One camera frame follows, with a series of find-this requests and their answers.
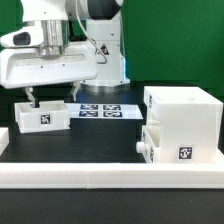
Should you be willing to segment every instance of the small white box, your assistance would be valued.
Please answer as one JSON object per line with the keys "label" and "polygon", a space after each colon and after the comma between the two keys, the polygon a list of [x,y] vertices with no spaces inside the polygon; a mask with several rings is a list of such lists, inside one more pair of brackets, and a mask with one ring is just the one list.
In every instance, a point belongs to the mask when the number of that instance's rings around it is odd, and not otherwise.
{"label": "small white box", "polygon": [[8,144],[9,144],[8,128],[0,128],[0,155],[3,153]]}
{"label": "small white box", "polygon": [[213,163],[223,103],[197,87],[145,87],[137,151],[148,163]]}
{"label": "small white box", "polygon": [[70,112],[64,101],[40,102],[39,108],[15,103],[15,117],[21,133],[63,130],[70,125]]}

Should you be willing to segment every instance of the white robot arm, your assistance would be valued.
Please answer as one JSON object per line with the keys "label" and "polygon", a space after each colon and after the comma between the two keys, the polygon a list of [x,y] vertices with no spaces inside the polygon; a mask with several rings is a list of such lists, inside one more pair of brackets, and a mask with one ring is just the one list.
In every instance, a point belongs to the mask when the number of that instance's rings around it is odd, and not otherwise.
{"label": "white robot arm", "polygon": [[123,0],[21,0],[27,26],[0,39],[0,84],[30,87],[95,78],[95,48],[69,43],[68,21],[111,19]]}

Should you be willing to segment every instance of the white platform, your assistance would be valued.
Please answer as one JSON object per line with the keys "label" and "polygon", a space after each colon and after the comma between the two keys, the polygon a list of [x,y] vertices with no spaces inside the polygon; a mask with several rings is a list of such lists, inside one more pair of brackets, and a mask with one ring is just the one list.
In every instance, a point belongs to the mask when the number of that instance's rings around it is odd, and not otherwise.
{"label": "white platform", "polygon": [[8,128],[0,128],[0,155],[3,153],[8,144],[9,144]]}
{"label": "white platform", "polygon": [[[147,96],[146,102],[150,102],[150,95]],[[155,108],[154,97],[151,103],[153,105],[151,108]],[[215,110],[218,112],[218,117],[221,114],[220,108],[219,105],[218,110]],[[215,122],[217,132],[219,132],[220,120]],[[216,148],[211,150],[214,150],[212,160],[201,164],[172,162],[155,164],[1,163],[0,188],[224,189],[224,156]]]}

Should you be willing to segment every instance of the green wall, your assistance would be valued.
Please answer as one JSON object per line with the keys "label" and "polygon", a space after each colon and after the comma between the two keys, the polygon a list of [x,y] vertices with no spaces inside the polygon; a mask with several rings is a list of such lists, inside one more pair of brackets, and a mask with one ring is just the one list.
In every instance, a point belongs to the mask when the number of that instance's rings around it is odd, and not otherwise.
{"label": "green wall", "polygon": [[[126,0],[131,80],[196,84],[224,101],[224,1]],[[0,0],[0,35],[21,27],[19,0]]]}

